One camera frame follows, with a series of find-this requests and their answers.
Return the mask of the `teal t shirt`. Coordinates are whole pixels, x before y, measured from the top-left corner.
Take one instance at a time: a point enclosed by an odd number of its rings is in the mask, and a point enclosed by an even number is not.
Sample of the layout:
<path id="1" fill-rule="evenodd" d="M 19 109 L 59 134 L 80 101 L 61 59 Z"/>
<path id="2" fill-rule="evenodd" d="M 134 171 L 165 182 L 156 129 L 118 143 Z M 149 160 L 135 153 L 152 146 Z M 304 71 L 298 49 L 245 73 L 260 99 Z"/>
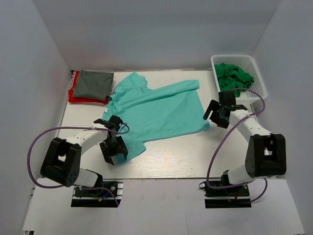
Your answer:
<path id="1" fill-rule="evenodd" d="M 127 158 L 123 164 L 146 150 L 145 142 L 206 131 L 204 110 L 198 95 L 198 80 L 185 80 L 157 89 L 149 89 L 144 76 L 133 72 L 117 84 L 103 113 L 103 119 L 118 116 L 130 130 L 123 134 Z"/>

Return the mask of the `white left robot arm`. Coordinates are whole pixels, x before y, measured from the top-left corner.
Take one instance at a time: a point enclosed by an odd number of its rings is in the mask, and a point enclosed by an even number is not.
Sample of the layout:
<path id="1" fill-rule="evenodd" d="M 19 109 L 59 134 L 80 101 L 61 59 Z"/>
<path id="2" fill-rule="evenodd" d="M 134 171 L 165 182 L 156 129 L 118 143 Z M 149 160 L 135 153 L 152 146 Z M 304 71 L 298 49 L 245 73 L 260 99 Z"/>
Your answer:
<path id="1" fill-rule="evenodd" d="M 127 124 L 118 116 L 112 115 L 108 121 L 97 119 L 91 127 L 72 127 L 80 133 L 65 139 L 54 138 L 48 147 L 40 174 L 62 186 L 86 187 L 92 195 L 103 191 L 102 176 L 80 167 L 81 157 L 95 145 L 100 146 L 104 161 L 114 165 L 116 157 L 127 159 L 128 150 L 121 132 Z"/>

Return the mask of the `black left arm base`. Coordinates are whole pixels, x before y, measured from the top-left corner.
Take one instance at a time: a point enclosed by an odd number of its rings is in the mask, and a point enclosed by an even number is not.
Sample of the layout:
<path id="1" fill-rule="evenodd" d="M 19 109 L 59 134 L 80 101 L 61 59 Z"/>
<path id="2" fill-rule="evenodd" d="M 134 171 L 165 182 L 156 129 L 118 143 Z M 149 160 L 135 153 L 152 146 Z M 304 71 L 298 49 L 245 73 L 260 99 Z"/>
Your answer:
<path id="1" fill-rule="evenodd" d="M 123 193 L 123 180 L 103 180 L 101 189 L 75 187 L 71 199 L 73 208 L 117 208 Z"/>

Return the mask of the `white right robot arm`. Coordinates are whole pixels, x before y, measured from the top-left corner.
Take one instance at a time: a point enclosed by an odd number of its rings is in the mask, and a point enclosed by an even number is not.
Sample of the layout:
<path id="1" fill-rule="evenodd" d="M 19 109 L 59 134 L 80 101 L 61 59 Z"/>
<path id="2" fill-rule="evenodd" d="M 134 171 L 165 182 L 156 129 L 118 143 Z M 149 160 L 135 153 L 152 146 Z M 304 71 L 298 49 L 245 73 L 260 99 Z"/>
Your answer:
<path id="1" fill-rule="evenodd" d="M 282 134 L 274 134 L 265 129 L 249 113 L 244 105 L 236 103 L 233 90 L 219 92 L 217 101 L 211 100 L 203 116 L 218 127 L 227 129 L 232 126 L 215 150 L 212 159 L 230 134 L 238 130 L 248 143 L 245 161 L 237 168 L 227 170 L 217 186 L 206 181 L 211 189 L 221 189 L 226 195 L 233 195 L 240 186 L 254 179 L 283 176 L 287 171 L 286 139 Z"/>

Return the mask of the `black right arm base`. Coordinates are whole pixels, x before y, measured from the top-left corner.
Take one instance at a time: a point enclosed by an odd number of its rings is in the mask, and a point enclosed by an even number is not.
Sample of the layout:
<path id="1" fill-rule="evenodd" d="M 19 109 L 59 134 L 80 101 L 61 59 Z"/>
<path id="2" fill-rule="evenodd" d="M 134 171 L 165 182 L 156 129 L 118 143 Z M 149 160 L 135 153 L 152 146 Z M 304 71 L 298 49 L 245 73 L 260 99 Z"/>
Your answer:
<path id="1" fill-rule="evenodd" d="M 247 186 L 227 189 L 211 189 L 206 181 L 199 184 L 204 191 L 206 209 L 251 208 L 250 194 Z"/>

